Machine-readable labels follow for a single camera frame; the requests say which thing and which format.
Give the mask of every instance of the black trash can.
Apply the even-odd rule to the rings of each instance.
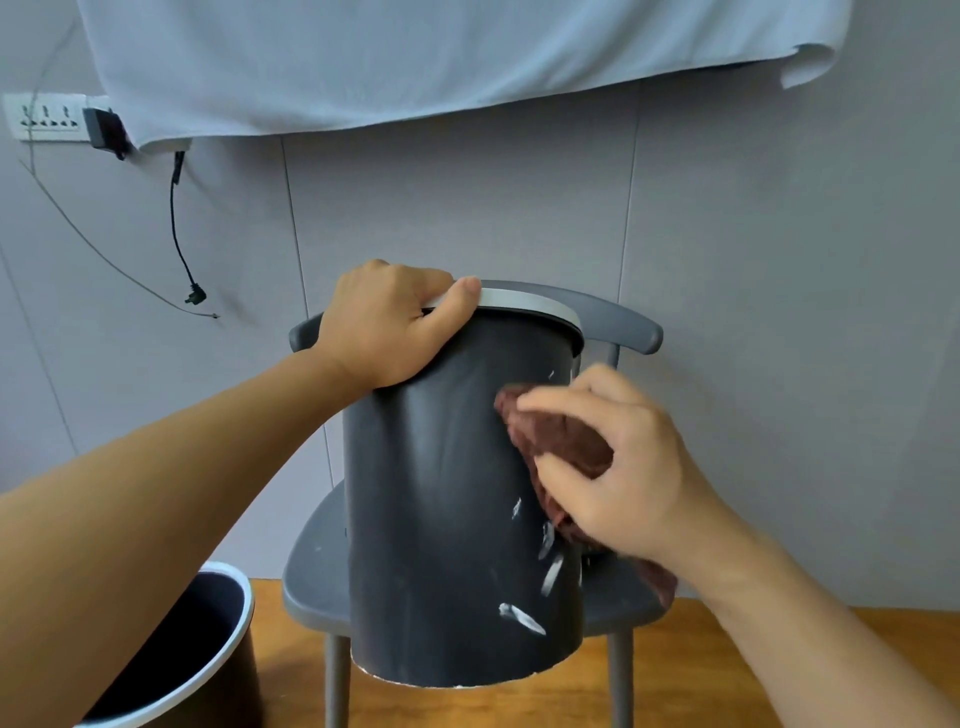
[[[78,728],[259,728],[242,571],[207,562]]]
[[[579,550],[553,539],[493,400],[505,384],[567,384],[583,346],[570,308],[484,289],[419,375],[348,408],[350,628],[364,671],[476,687],[580,646]]]

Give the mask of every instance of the wall seam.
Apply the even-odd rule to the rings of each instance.
[[[286,137],[280,137],[280,155],[283,158],[283,179],[287,183],[287,203],[290,206],[290,225],[294,232],[294,248],[297,251],[297,268],[300,271],[300,291],[303,294],[303,316],[310,318],[310,305],[306,299],[306,279],[303,277],[303,257],[300,255],[300,237],[297,235],[297,216],[294,214],[294,195],[290,189],[290,169],[287,166],[287,145],[284,143]],[[336,483],[333,482],[333,462],[330,460],[330,439],[326,435],[326,423],[322,428],[324,431],[324,450],[326,451],[326,469],[330,475],[330,491]]]
[[[634,110],[634,153],[630,157],[630,182],[627,184],[627,212],[623,220],[623,248],[620,250],[620,280],[616,284],[616,302],[620,303],[623,279],[627,262],[627,236],[630,234],[630,212],[634,200],[634,172],[636,170],[636,147],[640,136],[640,83],[635,84],[636,106]]]
[[[54,404],[57,406],[57,412],[60,414],[60,421],[63,423],[63,430],[66,432],[66,439],[70,443],[70,448],[73,449],[74,456],[77,456],[80,454],[80,451],[77,449],[77,443],[73,439],[73,432],[70,431],[70,425],[67,424],[66,415],[63,413],[63,405],[60,403],[60,395],[57,394],[57,387],[54,386],[54,379],[50,375],[50,369],[47,367],[47,360],[43,356],[43,351],[40,349],[40,342],[36,337],[36,331],[34,330],[34,325],[30,321],[30,316],[27,314],[27,306],[23,303],[23,297],[20,296],[20,289],[16,287],[16,280],[13,278],[13,269],[11,268],[10,262],[7,260],[7,253],[4,251],[2,244],[0,244],[0,261],[3,262],[4,270],[7,272],[7,278],[10,280],[10,288],[13,291],[13,296],[16,298],[16,305],[20,309],[20,315],[23,316],[23,321],[27,326],[27,331],[30,332],[30,341],[34,346],[36,358],[40,361],[40,370],[43,372],[43,376],[46,378],[47,384],[50,386],[50,394],[54,396]]]

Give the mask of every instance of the brown cloth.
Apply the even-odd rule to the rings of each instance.
[[[593,541],[553,497],[547,493],[534,457],[550,452],[562,458],[591,480],[600,477],[613,462],[613,450],[599,432],[575,417],[548,412],[520,412],[517,398],[535,384],[510,384],[501,389],[493,406],[500,413],[510,441],[523,455],[530,470],[530,479],[540,505],[554,528],[566,539],[587,546],[602,547]],[[677,592],[677,577],[660,564],[646,559],[632,559],[640,577],[657,594],[664,609],[669,609]]]

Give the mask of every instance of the hand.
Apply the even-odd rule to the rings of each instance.
[[[686,451],[669,415],[629,379],[595,365],[569,387],[539,387],[521,410],[579,418],[613,449],[613,463],[589,480],[555,455],[537,459],[543,486],[591,538],[684,575],[684,560],[703,542],[704,517],[729,514]]]
[[[446,293],[433,311],[425,303]],[[480,280],[370,260],[340,277],[314,350],[362,392],[409,379],[469,320]]]

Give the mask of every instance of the chair leg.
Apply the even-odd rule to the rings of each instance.
[[[607,671],[610,679],[611,725],[634,725],[634,632],[607,635]]]
[[[350,713],[350,638],[326,635],[326,728],[347,728]]]

